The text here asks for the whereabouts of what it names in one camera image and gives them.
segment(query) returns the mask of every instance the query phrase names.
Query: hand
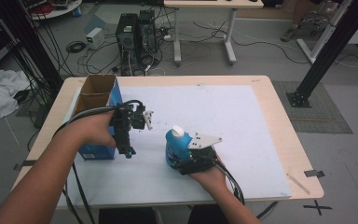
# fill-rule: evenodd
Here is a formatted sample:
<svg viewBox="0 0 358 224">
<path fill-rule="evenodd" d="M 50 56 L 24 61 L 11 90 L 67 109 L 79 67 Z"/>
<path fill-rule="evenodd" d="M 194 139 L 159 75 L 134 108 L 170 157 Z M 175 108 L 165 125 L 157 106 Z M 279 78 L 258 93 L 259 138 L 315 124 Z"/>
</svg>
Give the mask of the hand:
<svg viewBox="0 0 358 224">
<path fill-rule="evenodd" d="M 108 132 L 113 113 L 114 111 L 110 111 L 77 119 L 58 133 L 62 131 L 70 132 L 73 137 L 78 137 L 83 144 L 88 143 L 115 147 L 115 139 Z"/>
<path fill-rule="evenodd" d="M 227 188 L 226 175 L 217 168 L 217 166 L 203 172 L 190 174 L 189 176 L 197 180 L 209 193 L 214 193 L 215 191 Z"/>
</svg>

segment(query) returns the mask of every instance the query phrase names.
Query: black pole base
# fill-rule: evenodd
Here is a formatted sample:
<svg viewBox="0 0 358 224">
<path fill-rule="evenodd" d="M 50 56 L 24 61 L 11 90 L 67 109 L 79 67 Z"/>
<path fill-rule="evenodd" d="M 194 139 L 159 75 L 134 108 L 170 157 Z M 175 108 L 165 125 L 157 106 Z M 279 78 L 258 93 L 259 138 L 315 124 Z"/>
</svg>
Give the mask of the black pole base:
<svg viewBox="0 0 358 224">
<path fill-rule="evenodd" d="M 311 108 L 310 101 L 308 99 L 303 100 L 303 97 L 301 97 L 298 93 L 287 92 L 286 96 L 291 107 Z"/>
</svg>

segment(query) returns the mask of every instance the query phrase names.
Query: person's right hand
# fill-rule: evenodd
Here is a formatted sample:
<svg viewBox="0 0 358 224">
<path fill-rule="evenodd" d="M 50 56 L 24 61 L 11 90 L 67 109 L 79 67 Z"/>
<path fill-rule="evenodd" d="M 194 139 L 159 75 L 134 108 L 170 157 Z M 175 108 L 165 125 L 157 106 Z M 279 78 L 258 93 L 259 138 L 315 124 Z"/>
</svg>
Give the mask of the person's right hand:
<svg viewBox="0 0 358 224">
<path fill-rule="evenodd" d="M 226 175 L 216 166 L 203 172 L 190 174 L 189 176 L 197 180 L 209 193 L 227 188 Z"/>
</svg>

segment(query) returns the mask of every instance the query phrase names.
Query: person's left arm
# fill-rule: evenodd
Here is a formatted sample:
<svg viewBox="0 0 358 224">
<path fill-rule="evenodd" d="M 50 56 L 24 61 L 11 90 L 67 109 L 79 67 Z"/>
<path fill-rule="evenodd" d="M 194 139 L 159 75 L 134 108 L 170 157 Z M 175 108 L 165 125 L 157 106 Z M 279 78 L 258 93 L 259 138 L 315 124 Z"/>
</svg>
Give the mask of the person's left arm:
<svg viewBox="0 0 358 224">
<path fill-rule="evenodd" d="M 113 112 L 78 119 L 57 132 L 33 168 L 0 207 L 0 223 L 49 223 L 77 151 L 92 143 L 114 147 Z"/>
</svg>

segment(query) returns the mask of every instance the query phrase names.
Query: white power adapter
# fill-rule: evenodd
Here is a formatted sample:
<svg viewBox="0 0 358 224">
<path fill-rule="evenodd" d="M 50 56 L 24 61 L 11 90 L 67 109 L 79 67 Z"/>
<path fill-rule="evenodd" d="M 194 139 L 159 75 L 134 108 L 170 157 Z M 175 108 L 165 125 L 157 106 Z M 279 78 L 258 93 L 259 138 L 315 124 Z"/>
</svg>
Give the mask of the white power adapter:
<svg viewBox="0 0 358 224">
<path fill-rule="evenodd" d="M 99 48 L 104 42 L 103 29 L 95 28 L 88 35 L 86 35 L 87 42 L 91 49 Z"/>
</svg>

